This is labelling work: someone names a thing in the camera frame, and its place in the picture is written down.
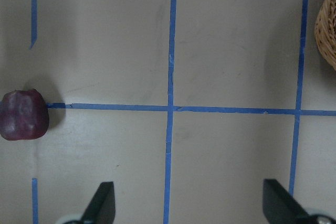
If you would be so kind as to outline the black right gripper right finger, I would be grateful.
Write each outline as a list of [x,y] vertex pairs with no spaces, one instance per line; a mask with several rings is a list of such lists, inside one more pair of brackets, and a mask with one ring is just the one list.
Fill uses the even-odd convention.
[[276,179],[264,179],[262,187],[263,214],[268,223],[315,223]]

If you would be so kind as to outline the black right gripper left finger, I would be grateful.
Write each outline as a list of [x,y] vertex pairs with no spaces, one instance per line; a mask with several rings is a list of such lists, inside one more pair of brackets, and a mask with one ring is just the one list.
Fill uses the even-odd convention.
[[102,182],[81,217],[81,223],[114,223],[116,216],[113,182]]

